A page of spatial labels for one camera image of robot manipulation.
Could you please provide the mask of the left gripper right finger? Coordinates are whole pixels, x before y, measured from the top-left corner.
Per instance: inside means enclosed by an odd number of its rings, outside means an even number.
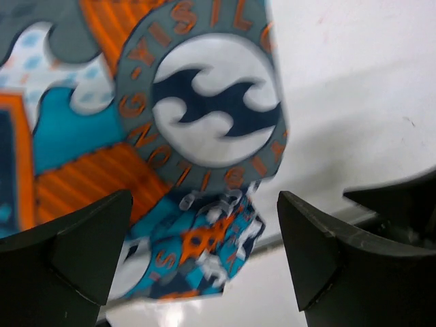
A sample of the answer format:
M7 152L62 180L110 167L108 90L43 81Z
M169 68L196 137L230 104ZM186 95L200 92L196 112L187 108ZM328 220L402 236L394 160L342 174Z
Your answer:
M434 326L435 252L372 234L282 191L277 211L309 326Z

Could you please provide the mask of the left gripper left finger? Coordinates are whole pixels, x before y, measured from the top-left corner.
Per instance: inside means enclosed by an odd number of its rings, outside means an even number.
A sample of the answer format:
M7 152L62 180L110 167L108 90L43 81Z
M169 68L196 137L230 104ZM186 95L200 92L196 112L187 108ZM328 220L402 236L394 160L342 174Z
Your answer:
M1 239L2 326L94 326L107 303L133 199L120 190Z

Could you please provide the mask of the colourful patterned shorts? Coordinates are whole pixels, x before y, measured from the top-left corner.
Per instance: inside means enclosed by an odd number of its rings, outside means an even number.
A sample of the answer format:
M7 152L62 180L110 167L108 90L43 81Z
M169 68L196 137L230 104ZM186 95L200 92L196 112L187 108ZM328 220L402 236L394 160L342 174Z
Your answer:
M109 297L222 293L287 141L263 1L2 1L1 236L133 197Z

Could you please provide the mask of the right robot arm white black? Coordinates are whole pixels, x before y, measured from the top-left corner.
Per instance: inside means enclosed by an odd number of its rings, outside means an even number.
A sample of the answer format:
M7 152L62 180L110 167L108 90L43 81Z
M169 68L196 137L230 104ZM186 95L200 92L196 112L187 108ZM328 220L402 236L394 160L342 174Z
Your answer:
M343 196L375 213L357 224L380 237L435 249L435 171L409 179L360 189Z

